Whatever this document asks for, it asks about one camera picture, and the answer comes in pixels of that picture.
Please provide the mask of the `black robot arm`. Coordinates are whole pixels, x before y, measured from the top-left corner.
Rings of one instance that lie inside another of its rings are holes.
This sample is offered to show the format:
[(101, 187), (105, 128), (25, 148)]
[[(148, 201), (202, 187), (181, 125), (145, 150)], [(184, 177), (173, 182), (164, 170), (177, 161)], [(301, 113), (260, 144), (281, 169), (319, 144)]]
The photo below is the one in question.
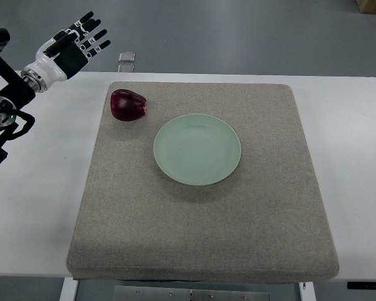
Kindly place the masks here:
[[(9, 43), (9, 32), (0, 28), (0, 52)], [(35, 118), (21, 111), (35, 97), (34, 90), (0, 56), (0, 77), (7, 85), (0, 90), (0, 164), (8, 153), (3, 145), (28, 133)]]

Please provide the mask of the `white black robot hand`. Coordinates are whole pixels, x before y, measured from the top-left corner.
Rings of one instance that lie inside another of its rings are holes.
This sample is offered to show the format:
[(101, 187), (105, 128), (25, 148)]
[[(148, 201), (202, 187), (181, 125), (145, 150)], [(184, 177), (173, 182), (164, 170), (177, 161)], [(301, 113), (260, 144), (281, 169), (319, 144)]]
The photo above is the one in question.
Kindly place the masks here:
[(101, 24), (93, 16), (92, 11), (86, 13), (40, 46), (35, 61), (21, 71), (21, 78), (34, 92), (43, 93), (54, 83), (69, 80), (110, 45), (110, 40), (103, 40), (106, 29), (92, 33)]

